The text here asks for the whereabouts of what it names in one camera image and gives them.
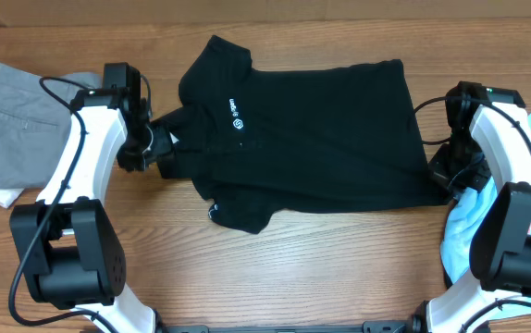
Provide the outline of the black polo shirt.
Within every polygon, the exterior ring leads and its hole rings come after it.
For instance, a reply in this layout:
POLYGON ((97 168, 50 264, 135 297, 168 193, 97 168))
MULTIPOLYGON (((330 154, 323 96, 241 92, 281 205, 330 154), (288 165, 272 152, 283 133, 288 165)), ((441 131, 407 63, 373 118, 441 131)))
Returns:
POLYGON ((329 214, 445 203, 431 181, 400 60, 260 71, 213 36, 155 126, 166 179, 190 179, 213 222, 261 232, 283 209, 329 214))

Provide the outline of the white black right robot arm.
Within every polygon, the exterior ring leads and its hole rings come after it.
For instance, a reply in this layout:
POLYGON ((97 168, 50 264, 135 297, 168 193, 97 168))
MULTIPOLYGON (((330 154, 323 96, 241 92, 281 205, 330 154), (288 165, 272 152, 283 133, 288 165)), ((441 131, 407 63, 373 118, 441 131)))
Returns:
POLYGON ((470 267, 419 305, 404 332, 474 332, 508 306, 531 309, 531 129, 516 90, 461 81, 439 99, 451 136, 430 177, 451 194, 495 182, 497 197, 470 244, 470 267))

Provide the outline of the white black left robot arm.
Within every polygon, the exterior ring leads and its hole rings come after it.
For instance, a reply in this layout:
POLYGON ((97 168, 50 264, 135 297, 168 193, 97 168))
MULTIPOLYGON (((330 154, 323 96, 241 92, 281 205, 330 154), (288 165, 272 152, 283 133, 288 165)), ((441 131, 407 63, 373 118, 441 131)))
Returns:
POLYGON ((151 122, 149 84, 131 65, 108 63, 101 88, 77 86, 71 129, 53 176, 9 225, 19 266, 8 310, 25 327, 84 316, 101 332, 165 332, 160 314, 127 284, 124 250, 105 211, 112 167, 144 171, 172 155, 172 134, 151 122))

